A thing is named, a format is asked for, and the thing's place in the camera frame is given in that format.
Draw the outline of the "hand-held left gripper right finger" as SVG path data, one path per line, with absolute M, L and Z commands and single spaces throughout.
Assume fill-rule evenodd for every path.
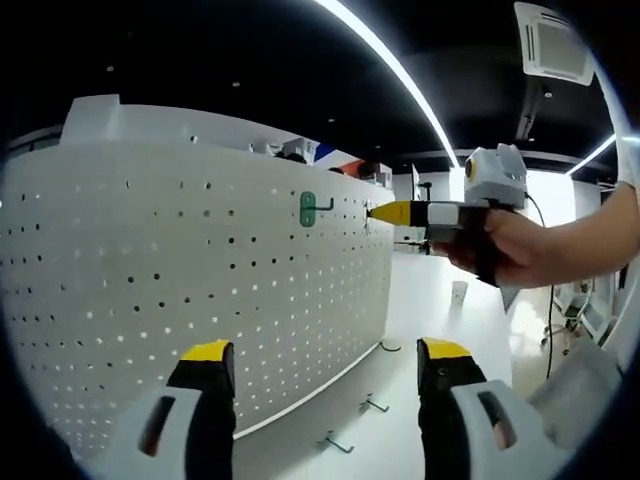
M 464 347 L 417 341 L 418 424 L 427 479 L 552 479 L 555 446 L 539 413 Z

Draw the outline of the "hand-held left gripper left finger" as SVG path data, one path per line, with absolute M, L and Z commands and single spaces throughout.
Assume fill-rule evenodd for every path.
M 118 420 L 114 479 L 230 479 L 236 429 L 234 346 L 187 350 L 167 382 Z

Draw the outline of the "person's right hand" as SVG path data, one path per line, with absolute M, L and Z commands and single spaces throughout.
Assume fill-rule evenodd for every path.
M 488 212 L 484 235 L 497 249 L 495 279 L 502 284 L 535 287 L 537 241 L 544 229 L 525 216 L 503 210 Z

